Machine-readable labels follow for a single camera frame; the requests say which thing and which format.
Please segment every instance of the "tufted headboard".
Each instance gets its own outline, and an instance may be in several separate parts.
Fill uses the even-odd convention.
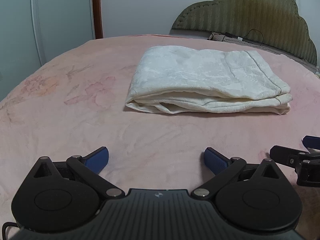
[[[172,29],[227,32],[263,42],[317,64],[316,47],[294,0],[199,2],[184,9]]]

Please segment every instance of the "folded cloth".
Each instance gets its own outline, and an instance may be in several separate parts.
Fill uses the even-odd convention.
[[[126,106],[147,113],[286,114],[290,87],[255,50],[156,46],[143,55]]]

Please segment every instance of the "bed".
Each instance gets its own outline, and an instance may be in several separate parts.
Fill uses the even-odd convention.
[[[124,107],[131,78],[155,45],[223,51],[248,47],[160,35],[94,40],[46,63],[0,103],[0,223],[14,221],[12,198],[40,156],[64,161],[106,146],[109,163],[100,175],[129,188],[192,190],[213,174],[202,152],[260,163],[274,145],[305,150],[305,135],[320,136],[320,80],[284,55],[257,51],[291,87],[291,111],[176,115],[146,114]],[[320,188],[299,187],[280,167],[303,202],[297,231],[320,236]]]

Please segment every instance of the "screw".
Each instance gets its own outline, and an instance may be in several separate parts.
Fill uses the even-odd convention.
[[[199,196],[199,197],[205,197],[207,195],[209,195],[209,190],[205,189],[205,188],[197,188],[193,191],[193,193],[196,195],[196,196]]]
[[[106,194],[110,197],[118,197],[120,196],[122,191],[118,188],[110,188],[106,191]]]

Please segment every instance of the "white towel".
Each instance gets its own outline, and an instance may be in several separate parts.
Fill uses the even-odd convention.
[[[223,52],[182,46],[148,49],[132,78],[126,106],[147,113],[286,114],[290,87],[255,50]]]

